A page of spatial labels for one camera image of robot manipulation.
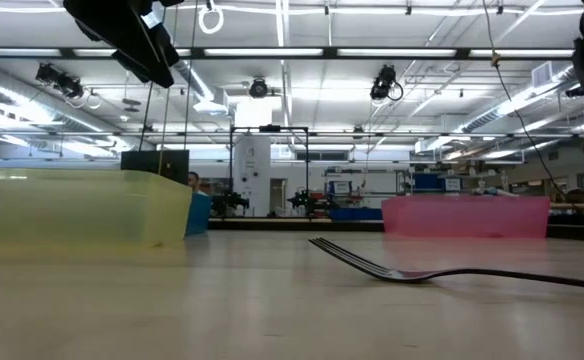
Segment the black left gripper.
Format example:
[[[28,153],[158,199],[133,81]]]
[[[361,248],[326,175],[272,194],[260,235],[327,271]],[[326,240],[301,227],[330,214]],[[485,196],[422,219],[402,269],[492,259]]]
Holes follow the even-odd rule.
[[[64,0],[65,10],[92,41],[116,48],[113,58],[141,82],[163,88],[174,84],[171,67],[179,60],[172,39],[162,24],[149,28],[143,16],[152,0]]]

